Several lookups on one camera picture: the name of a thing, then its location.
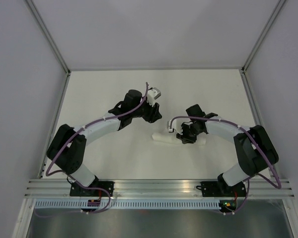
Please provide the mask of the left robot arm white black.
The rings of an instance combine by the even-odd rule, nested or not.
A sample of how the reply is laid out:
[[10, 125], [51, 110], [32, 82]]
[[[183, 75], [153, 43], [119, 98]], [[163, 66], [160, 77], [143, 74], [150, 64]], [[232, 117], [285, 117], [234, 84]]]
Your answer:
[[148, 123], [161, 119], [157, 103], [160, 96], [161, 92], [155, 87], [146, 89], [144, 94], [132, 89], [103, 117], [77, 127], [61, 125], [47, 150], [47, 157], [81, 184], [83, 193], [94, 196], [98, 192], [98, 177], [83, 164], [86, 147], [107, 134], [122, 130], [135, 118], [143, 118]]

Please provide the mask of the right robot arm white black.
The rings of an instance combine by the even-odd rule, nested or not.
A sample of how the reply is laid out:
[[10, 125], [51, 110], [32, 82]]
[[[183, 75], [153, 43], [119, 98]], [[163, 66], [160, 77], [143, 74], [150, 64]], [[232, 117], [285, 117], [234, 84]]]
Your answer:
[[[186, 113], [186, 116], [171, 119], [167, 126], [170, 132], [177, 132], [176, 137], [183, 144], [196, 143], [198, 136], [204, 133], [218, 136], [235, 146], [237, 163], [218, 176], [219, 194], [230, 195], [235, 185], [254, 176], [261, 176], [265, 169], [270, 169], [275, 177], [276, 183], [273, 186], [281, 188], [281, 181], [274, 169], [279, 156], [263, 126], [238, 125], [221, 118], [218, 114], [206, 114], [198, 104], [189, 107]], [[183, 119], [184, 122], [178, 123], [179, 119]]]

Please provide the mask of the white cloth napkin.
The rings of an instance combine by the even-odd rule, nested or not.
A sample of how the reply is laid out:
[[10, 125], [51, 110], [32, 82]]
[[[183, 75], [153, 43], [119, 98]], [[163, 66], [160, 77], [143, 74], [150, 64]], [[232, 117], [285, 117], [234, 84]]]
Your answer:
[[[182, 141], [178, 138], [176, 138], [176, 133], [169, 132], [167, 129], [163, 131], [154, 132], [152, 134], [153, 141], [161, 142], [161, 143], [167, 143], [167, 144], [182, 144]], [[206, 137], [204, 136], [198, 136], [195, 145], [198, 146], [204, 146], [206, 145]]]

